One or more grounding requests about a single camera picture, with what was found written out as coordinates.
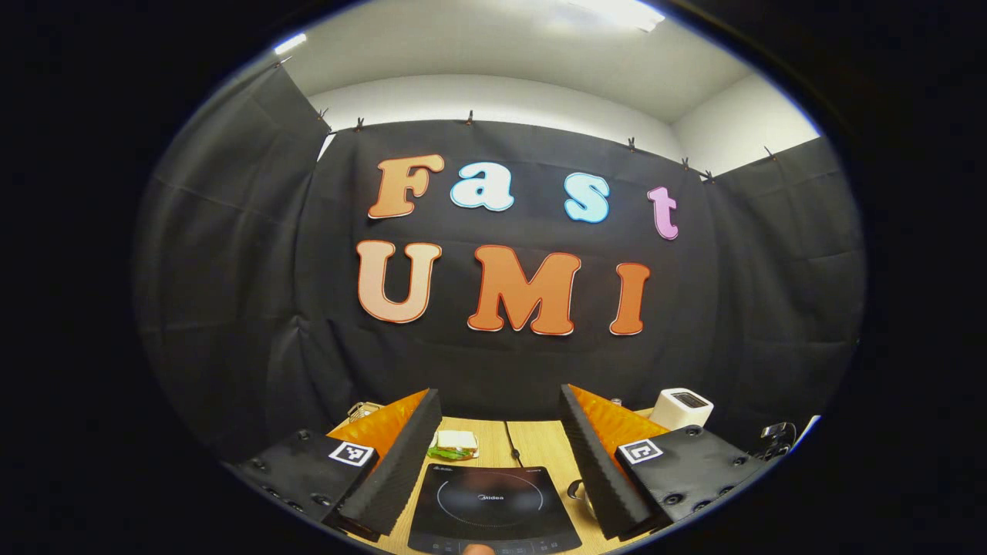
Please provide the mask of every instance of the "light blue letter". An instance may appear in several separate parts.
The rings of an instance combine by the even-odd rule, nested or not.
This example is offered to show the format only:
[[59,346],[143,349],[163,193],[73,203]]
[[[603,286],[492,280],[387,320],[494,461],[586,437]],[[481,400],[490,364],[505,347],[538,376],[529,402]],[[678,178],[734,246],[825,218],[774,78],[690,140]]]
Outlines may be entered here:
[[610,204],[606,198],[610,196],[610,186],[603,178],[575,173],[566,178],[563,187],[570,197],[575,198],[566,200],[566,214],[570,218],[589,223],[599,223],[607,219]]
[[449,196],[457,206],[502,212],[514,204],[510,195],[510,170],[494,162],[467,164],[459,170],[463,181],[452,186]]

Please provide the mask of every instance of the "ceiling light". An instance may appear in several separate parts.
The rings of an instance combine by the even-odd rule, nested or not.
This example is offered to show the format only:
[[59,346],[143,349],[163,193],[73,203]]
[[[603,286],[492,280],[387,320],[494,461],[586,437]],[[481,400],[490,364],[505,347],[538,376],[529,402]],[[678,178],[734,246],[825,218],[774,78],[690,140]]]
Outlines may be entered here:
[[298,44],[301,44],[302,42],[304,42],[305,39],[306,39],[306,37],[305,37],[305,34],[304,33],[302,33],[300,35],[295,35],[291,39],[288,39],[285,42],[282,42],[281,44],[275,46],[274,47],[274,53],[277,54],[277,55],[282,55],[285,52],[287,52],[288,50],[290,50],[291,48],[294,48]]
[[570,4],[591,10],[622,25],[650,32],[665,16],[637,0],[569,0]]

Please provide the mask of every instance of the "white wall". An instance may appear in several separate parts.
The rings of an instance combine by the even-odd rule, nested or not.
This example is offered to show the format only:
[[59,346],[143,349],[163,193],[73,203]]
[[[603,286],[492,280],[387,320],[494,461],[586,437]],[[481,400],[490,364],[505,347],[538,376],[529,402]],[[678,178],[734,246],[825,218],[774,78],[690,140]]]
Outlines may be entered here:
[[689,166],[719,175],[819,136],[784,94],[750,75],[683,116],[672,128]]
[[[679,160],[682,149],[669,125],[625,106],[572,89],[489,75],[420,75],[343,87],[309,98],[333,129],[420,119],[527,123],[635,146]],[[326,145],[334,135],[329,136]]]

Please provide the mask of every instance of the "black backdrop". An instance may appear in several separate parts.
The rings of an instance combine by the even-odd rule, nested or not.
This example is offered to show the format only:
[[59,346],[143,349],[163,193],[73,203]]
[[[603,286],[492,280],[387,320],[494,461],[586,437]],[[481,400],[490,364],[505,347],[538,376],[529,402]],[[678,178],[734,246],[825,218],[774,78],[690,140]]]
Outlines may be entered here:
[[[225,458],[325,429],[357,400],[424,387],[442,392],[451,416],[553,419],[568,382],[632,409],[666,387],[695,389],[717,406],[711,429],[754,448],[761,427],[821,413],[847,367],[864,256],[824,139],[704,182],[626,145],[531,125],[369,125],[336,134],[316,163],[326,132],[283,70],[256,66],[196,114],[149,186],[136,244],[140,329],[179,413]],[[426,154],[446,166],[411,198],[415,210],[368,218],[377,165]],[[458,169],[479,161],[510,170],[508,210],[450,201]],[[602,222],[566,216],[573,172],[609,184]],[[646,193],[658,186],[677,202],[674,240],[655,231]],[[398,301],[409,285],[404,247],[442,247],[422,317],[393,324],[360,307],[355,245],[365,239],[396,245],[386,288]],[[467,327],[484,244],[514,249],[529,278],[552,252],[580,257],[571,335]],[[615,337],[615,268],[628,262],[651,270],[645,328]]]

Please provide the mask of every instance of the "wooden table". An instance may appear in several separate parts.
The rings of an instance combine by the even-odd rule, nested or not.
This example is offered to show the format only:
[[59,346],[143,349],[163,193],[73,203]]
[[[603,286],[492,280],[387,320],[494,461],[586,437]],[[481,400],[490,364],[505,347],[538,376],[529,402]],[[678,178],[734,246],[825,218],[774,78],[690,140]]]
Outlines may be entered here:
[[[637,412],[647,416],[651,409]],[[345,424],[347,422],[343,422],[337,428],[341,428]],[[628,541],[620,541],[616,537],[609,540],[604,539],[599,524],[589,515],[582,501],[570,499],[566,495],[569,484],[573,480],[578,480],[580,476],[561,422],[508,422],[507,425],[510,427],[510,436],[514,441],[514,447],[521,452],[521,462],[525,466],[544,466],[548,469],[552,483],[555,484],[559,497],[562,498],[563,505],[569,512],[569,518],[572,519],[572,524],[582,540],[582,545],[577,549],[566,551],[567,554],[597,555],[646,537],[646,534],[642,534]],[[418,474],[418,481],[412,491],[412,496],[405,506],[405,510],[398,517],[394,529],[391,530],[391,535],[382,535],[377,542],[370,542],[361,537],[353,536],[355,539],[391,553],[420,555],[420,551],[408,547],[408,535],[412,529],[412,517],[415,515],[418,493],[421,491],[421,481],[424,479],[425,468],[428,464],[441,463],[450,466],[494,468],[517,466],[517,462],[510,456],[510,443],[507,441],[503,421],[443,417],[438,428],[440,430],[473,432],[480,443],[480,456],[464,461],[449,461],[425,456],[421,462],[421,471]]]

